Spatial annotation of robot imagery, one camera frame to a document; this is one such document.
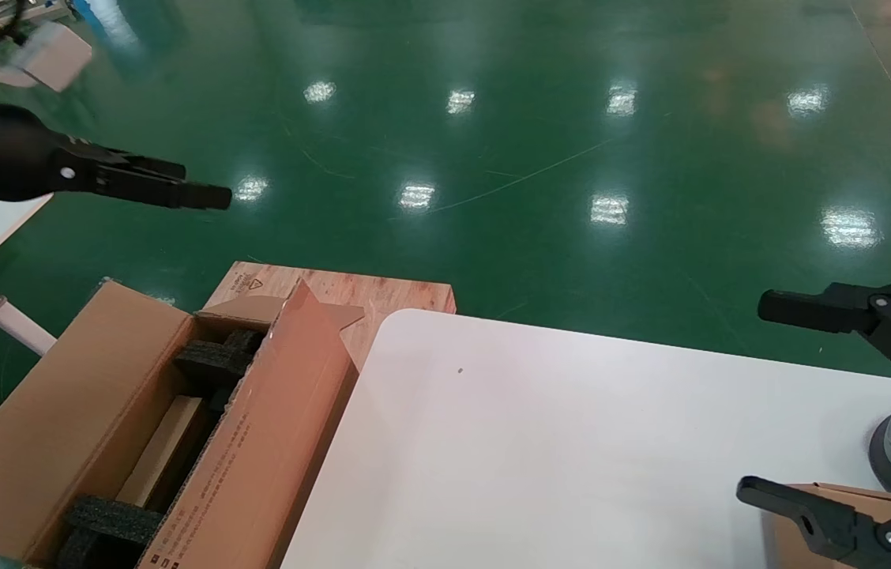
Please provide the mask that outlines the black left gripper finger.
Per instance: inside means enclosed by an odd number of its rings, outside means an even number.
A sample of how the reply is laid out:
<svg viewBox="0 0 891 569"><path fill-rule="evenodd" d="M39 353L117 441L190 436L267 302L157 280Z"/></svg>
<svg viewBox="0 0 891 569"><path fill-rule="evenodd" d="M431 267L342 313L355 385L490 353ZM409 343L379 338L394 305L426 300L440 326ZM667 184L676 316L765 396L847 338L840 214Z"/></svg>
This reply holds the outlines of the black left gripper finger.
<svg viewBox="0 0 891 569"><path fill-rule="evenodd" d="M233 193L218 187L160 173L105 168L96 174L96 194L168 209L226 210Z"/></svg>
<svg viewBox="0 0 891 569"><path fill-rule="evenodd" d="M186 180L186 167L178 163L106 147L80 137L67 136L66 143L70 152L84 160L85 164L91 163L88 169L99 183L105 183L112 173Z"/></svg>

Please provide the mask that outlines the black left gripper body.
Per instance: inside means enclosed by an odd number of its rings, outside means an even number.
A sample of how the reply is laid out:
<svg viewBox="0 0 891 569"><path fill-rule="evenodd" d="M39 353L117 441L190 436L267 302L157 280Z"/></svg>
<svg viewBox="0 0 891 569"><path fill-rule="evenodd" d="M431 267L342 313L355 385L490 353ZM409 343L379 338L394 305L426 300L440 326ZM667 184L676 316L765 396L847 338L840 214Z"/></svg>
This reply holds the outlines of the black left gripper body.
<svg viewBox="0 0 891 569"><path fill-rule="evenodd" d="M96 192L96 166L80 145L22 107L0 104L0 202Z"/></svg>

